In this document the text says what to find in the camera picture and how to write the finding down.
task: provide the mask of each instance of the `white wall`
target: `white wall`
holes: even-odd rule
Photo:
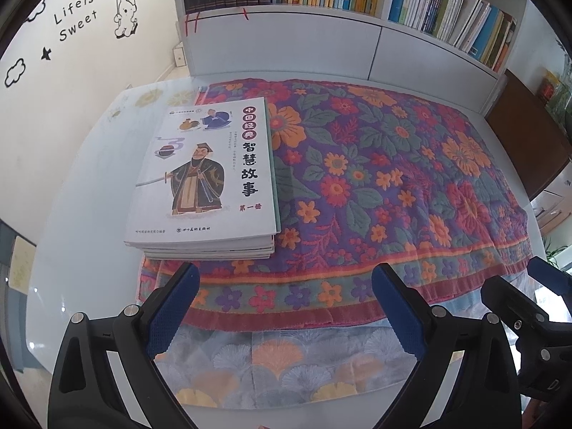
[[[118,39],[116,0],[45,0],[0,60],[3,81],[19,58],[25,64],[17,82],[6,87],[11,71],[0,84],[0,218],[33,242],[99,116],[129,84],[155,82],[173,64],[174,0],[135,3],[137,29]]]
[[[534,94],[544,76],[544,69],[558,77],[564,69],[564,52],[556,42],[556,34],[530,0],[526,0],[522,25],[507,68]]]

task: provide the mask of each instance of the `white cabinet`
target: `white cabinet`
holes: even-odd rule
[[[369,80],[409,88],[480,111],[497,79],[465,58],[384,27]]]

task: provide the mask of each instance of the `cartoon warrior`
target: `cartoon warrior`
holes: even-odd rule
[[[174,215],[222,208],[224,169],[220,163],[207,158],[209,153],[212,153],[211,147],[198,143],[191,161],[166,175],[166,179],[171,179]]]

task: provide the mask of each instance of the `wooden cabinet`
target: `wooden cabinet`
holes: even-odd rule
[[[540,100],[513,73],[507,70],[506,76],[506,87],[487,122],[533,200],[570,162],[572,146]]]

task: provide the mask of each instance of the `white table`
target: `white table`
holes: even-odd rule
[[[173,93],[240,78],[267,80],[308,79],[355,83],[355,79],[300,73],[232,73],[169,80],[123,92],[85,139],[67,180],[55,199],[38,244],[26,311],[26,339],[38,361],[50,372],[72,314],[90,318],[115,316],[133,303],[141,252],[123,243],[132,190],[156,122]],[[426,95],[390,85],[359,81],[364,85]],[[153,107],[133,108],[143,93],[159,88],[162,96]],[[513,164],[482,116],[456,107],[467,115],[502,169],[521,207],[528,213],[528,234],[535,255],[544,248],[533,209]],[[119,389],[131,416],[147,424],[128,385],[117,354],[110,354]],[[426,421],[440,415],[453,385],[459,362],[450,366],[448,384],[434,402]],[[389,406],[401,384],[386,389],[320,403],[275,410],[217,410],[196,407],[192,418],[201,429],[271,429],[328,427],[371,428]]]

